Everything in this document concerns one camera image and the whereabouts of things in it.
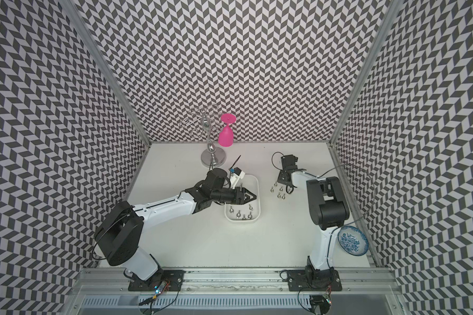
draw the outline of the chevron patterned wall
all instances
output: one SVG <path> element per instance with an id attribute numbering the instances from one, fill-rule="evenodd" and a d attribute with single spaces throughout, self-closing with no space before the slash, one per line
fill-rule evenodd
<path id="1" fill-rule="evenodd" d="M 410 310 L 473 314 L 473 0 L 405 3 L 337 149 Z"/>
<path id="2" fill-rule="evenodd" d="M 144 152 L 56 1 L 0 1 L 0 313 L 61 308 Z"/>
<path id="3" fill-rule="evenodd" d="M 389 0 L 74 2 L 151 141 L 182 142 L 200 104 L 236 140 L 329 139 Z"/>

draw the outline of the plastic tray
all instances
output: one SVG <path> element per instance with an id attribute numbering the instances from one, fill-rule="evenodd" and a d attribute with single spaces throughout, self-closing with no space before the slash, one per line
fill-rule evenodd
<path id="1" fill-rule="evenodd" d="M 224 215 L 226 218 L 234 223 L 253 223 L 261 215 L 261 204 L 259 201 L 259 182 L 258 179 L 251 174 L 245 174 L 244 178 L 239 180 L 237 186 L 243 184 L 243 187 L 252 193 L 255 193 L 257 198 L 245 205 L 228 205 L 224 206 Z M 237 218 L 237 213 L 240 211 L 240 217 Z M 248 219 L 248 215 L 252 214 L 252 219 Z"/>

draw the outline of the blue floral pattern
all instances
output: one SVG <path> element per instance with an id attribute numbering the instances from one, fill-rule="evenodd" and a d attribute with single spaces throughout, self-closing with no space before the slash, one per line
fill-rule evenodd
<path id="1" fill-rule="evenodd" d="M 352 234 L 342 234 L 340 242 L 343 243 L 343 248 L 349 253 L 355 254 L 359 251 L 359 244 L 361 242 L 359 242 Z"/>
<path id="2" fill-rule="evenodd" d="M 353 226 L 341 228 L 338 234 L 338 242 L 351 255 L 361 256 L 368 251 L 368 239 L 358 228 Z"/>

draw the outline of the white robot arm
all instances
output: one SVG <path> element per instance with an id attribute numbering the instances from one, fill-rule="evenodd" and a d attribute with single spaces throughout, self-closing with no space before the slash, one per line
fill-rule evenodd
<path id="1" fill-rule="evenodd" d="M 244 205 L 255 200 L 257 196 L 252 192 L 235 187 L 244 174 L 237 167 L 232 169 L 229 180 L 226 171 L 215 168 L 208 171 L 205 180 L 172 198 L 135 206 L 120 202 L 94 234 L 96 252 L 102 253 L 109 265 L 122 265 L 132 271 L 134 277 L 148 282 L 148 287 L 158 283 L 163 271 L 157 261 L 139 247 L 140 235 L 173 218 L 202 211 L 212 202 Z M 223 187 L 226 182 L 233 188 Z"/>
<path id="2" fill-rule="evenodd" d="M 281 157 L 282 170 L 277 181 L 286 185 L 286 191 L 300 189 L 307 192 L 312 222 L 319 226 L 314 248 L 305 267 L 309 285 L 323 279 L 333 267 L 333 250 L 340 227 L 349 218 L 347 201 L 337 177 L 320 178 L 296 166 L 297 157 Z"/>

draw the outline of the metal stand base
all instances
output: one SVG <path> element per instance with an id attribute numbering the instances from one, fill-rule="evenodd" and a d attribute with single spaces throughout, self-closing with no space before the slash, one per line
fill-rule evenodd
<path id="1" fill-rule="evenodd" d="M 162 272 L 153 274 L 151 278 L 146 281 L 141 280 L 135 274 L 133 274 L 132 277 L 133 281 L 130 281 L 128 285 L 128 291 L 130 292 L 154 291 L 163 280 L 174 281 L 176 283 L 176 285 L 170 287 L 169 291 L 180 291 L 182 282 L 184 281 L 184 270 L 162 270 Z"/>
<path id="2" fill-rule="evenodd" d="M 331 291 L 341 291 L 341 282 L 338 271 L 334 270 L 332 278 L 327 276 L 326 278 L 316 278 L 312 281 L 309 286 L 307 282 L 307 275 L 304 270 L 287 270 L 287 284 L 289 285 L 289 291 L 298 292 L 303 288 L 314 288 L 316 290 L 326 290 L 331 285 Z"/>
<path id="3" fill-rule="evenodd" d="M 226 152 L 219 147 L 215 148 L 214 154 L 208 152 L 208 150 L 202 153 L 202 163 L 206 167 L 219 167 L 226 161 Z"/>

